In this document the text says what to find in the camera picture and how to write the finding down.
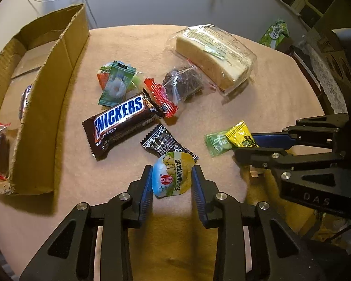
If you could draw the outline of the pink white candy packet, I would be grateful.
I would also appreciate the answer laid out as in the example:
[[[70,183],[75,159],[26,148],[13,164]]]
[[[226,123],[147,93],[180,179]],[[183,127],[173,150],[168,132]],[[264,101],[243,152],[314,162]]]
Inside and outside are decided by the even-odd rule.
[[[259,167],[249,166],[250,175],[252,178],[258,178],[264,174],[264,169]]]

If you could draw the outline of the yellow candy packet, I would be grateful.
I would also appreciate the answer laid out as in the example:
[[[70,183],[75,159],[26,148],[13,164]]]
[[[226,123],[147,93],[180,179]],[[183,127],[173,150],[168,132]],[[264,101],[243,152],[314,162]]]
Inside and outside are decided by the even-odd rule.
[[[240,121],[238,124],[227,130],[226,138],[236,147],[257,148],[254,138],[252,137],[245,121]]]

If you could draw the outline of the green round candy packet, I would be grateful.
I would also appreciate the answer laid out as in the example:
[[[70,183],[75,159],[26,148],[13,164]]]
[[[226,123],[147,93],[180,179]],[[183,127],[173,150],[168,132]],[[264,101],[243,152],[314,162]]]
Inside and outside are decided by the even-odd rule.
[[[209,133],[204,136],[204,142],[211,157],[219,156],[233,148],[227,139],[227,130]]]

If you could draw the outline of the packaged sliced bread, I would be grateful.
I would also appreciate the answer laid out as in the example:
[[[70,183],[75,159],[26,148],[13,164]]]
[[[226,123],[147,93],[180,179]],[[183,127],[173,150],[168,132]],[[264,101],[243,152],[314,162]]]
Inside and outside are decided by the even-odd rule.
[[[254,75],[257,56],[229,32],[212,25],[186,27],[167,46],[195,64],[228,96]]]

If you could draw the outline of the black patterned candy packet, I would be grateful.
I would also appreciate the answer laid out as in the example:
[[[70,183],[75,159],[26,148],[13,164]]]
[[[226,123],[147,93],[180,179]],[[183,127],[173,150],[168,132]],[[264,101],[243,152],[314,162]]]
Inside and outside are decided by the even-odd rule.
[[[142,139],[140,144],[143,149],[155,154],[157,157],[161,157],[168,152],[184,152],[190,154],[195,162],[199,160],[199,156],[181,145],[163,124],[157,124]]]

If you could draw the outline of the dark pastry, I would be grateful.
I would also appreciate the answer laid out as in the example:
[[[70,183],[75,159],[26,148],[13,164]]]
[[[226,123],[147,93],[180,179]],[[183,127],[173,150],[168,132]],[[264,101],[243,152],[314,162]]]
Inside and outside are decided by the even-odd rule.
[[[153,78],[146,78],[144,87],[167,119],[178,117],[194,95],[207,95],[217,89],[192,63],[173,67],[161,83],[157,83]]]

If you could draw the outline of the brown Snickers bar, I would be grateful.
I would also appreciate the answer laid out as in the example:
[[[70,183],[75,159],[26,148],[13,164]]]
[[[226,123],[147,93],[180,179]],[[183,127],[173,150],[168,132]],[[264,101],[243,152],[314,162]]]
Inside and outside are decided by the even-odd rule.
[[[92,156],[101,160],[113,145],[163,117],[165,110],[143,90],[123,103],[89,117],[82,122],[82,127]]]

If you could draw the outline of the dark Snickers bar Japanese label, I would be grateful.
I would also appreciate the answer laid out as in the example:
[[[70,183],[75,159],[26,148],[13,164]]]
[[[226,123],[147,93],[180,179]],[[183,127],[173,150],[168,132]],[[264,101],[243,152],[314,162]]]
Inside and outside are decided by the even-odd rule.
[[[29,86],[26,87],[26,89],[21,95],[21,101],[20,101],[19,113],[18,113],[19,120],[22,119],[23,114],[25,112],[26,106],[28,104],[28,98],[31,93],[31,89],[32,89],[32,85],[30,84]]]

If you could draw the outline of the teal donut candy packet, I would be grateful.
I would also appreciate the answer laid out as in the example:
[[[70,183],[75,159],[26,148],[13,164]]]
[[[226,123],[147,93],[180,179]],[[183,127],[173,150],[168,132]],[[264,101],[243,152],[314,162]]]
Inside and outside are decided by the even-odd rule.
[[[99,98],[98,104],[105,107],[114,107],[127,96],[127,87],[136,73],[136,68],[124,62],[114,61],[110,70],[108,82]]]

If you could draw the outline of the red blue jelly cup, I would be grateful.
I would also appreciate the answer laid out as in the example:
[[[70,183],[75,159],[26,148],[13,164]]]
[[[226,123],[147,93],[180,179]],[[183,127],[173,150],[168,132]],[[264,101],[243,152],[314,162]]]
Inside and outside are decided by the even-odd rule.
[[[104,90],[106,83],[108,82],[110,70],[112,68],[113,62],[108,62],[97,71],[97,79],[102,90]],[[132,78],[132,81],[127,87],[127,92],[133,91],[135,89],[140,89],[143,86],[143,73],[136,72]]]

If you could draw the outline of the lace covered side table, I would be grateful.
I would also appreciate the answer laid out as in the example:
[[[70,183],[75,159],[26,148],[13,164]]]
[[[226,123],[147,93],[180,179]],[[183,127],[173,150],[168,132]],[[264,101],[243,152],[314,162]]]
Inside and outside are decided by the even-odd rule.
[[[306,34],[297,44],[303,53],[302,60],[311,72],[311,78],[321,91],[319,98],[325,105],[325,114],[347,113],[347,106],[337,82],[335,81],[325,58],[316,49],[316,43]]]

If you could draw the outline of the green white gift bag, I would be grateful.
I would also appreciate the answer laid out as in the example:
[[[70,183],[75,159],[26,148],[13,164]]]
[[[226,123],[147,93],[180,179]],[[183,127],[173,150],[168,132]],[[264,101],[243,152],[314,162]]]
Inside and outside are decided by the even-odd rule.
[[[288,38],[289,30],[285,21],[277,20],[271,24],[264,35],[259,40],[259,43],[275,49],[285,38]]]

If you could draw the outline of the cardboard box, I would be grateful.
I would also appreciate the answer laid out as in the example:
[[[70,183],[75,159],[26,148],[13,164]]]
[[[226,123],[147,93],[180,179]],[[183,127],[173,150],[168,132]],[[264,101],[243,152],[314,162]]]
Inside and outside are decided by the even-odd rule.
[[[11,124],[9,172],[0,180],[0,195],[53,191],[62,104],[88,36],[85,7],[75,4],[30,22],[0,52],[0,122]],[[21,95],[30,84],[19,120]]]

